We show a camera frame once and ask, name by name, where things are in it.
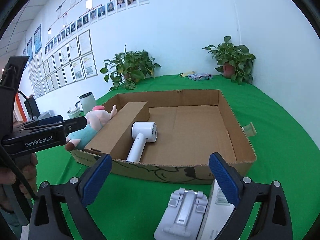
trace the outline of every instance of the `white wall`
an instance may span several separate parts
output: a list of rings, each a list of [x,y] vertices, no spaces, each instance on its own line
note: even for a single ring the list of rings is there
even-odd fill
[[[291,0],[235,0],[242,43],[257,59],[254,85],[320,147],[320,39]]]
[[[56,20],[56,9],[64,0],[49,0],[27,30],[26,41],[42,24],[42,55],[48,42],[47,30]],[[110,0],[93,0],[93,6],[106,4]],[[64,3],[61,14],[70,8]],[[85,1],[68,12],[68,23],[85,13]],[[146,50],[162,66],[156,75],[178,74],[186,71],[215,73],[216,62],[202,50],[209,44],[219,44],[223,37],[231,35],[239,42],[237,20],[233,0],[150,0],[149,4],[116,13],[91,25],[92,48],[97,70],[103,61],[124,50]],[[52,36],[62,28],[62,18],[52,26]],[[18,49],[21,55],[26,44]],[[23,75],[20,89],[31,94],[27,72]],[[95,98],[106,94],[112,83],[104,81],[103,75],[79,81],[38,98],[40,112],[54,110],[67,118],[69,107],[77,95],[92,91]]]

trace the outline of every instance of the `ceiling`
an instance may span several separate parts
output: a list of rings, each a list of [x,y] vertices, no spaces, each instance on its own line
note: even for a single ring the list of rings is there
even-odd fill
[[[29,0],[15,16],[3,37],[0,39],[0,67],[4,68],[10,56],[16,55],[17,49],[25,39],[30,24],[48,0]]]

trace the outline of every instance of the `human hand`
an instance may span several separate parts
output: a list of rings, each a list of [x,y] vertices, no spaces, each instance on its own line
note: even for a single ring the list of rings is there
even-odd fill
[[[22,174],[25,176],[27,181],[29,182],[32,190],[36,193],[37,192],[37,184],[36,184],[36,176],[37,176],[37,169],[36,165],[38,164],[38,159],[36,158],[36,154],[31,155],[31,163],[22,168]],[[9,169],[9,168],[0,168],[0,184],[5,185],[12,185],[16,181],[16,175]],[[27,191],[26,187],[23,184],[19,185],[21,192],[27,199],[31,199],[30,193]],[[0,186],[0,206],[5,209],[6,211],[12,212],[13,208],[4,192],[2,186]]]

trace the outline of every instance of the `potted plant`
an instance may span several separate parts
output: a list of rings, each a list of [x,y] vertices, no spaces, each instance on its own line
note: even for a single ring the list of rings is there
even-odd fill
[[[104,77],[106,82],[109,81],[109,78],[113,82],[109,91],[118,89],[120,85],[132,90],[147,75],[154,78],[155,68],[161,68],[158,63],[154,63],[154,60],[155,58],[149,57],[148,52],[144,50],[127,51],[126,46],[124,46],[124,52],[116,54],[112,60],[106,59],[104,61],[104,68],[100,69],[100,72],[106,74]]]
[[[220,45],[209,45],[202,49],[209,50],[212,58],[215,57],[219,65],[216,70],[223,73],[223,76],[230,78],[233,82],[241,84],[243,81],[252,83],[253,60],[256,58],[249,53],[249,49],[244,45],[234,46],[231,36],[224,37],[224,42]]]

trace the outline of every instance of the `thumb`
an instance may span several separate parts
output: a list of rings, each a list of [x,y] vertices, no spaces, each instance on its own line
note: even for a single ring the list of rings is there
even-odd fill
[[[12,185],[16,181],[16,175],[9,168],[0,168],[0,184]]]

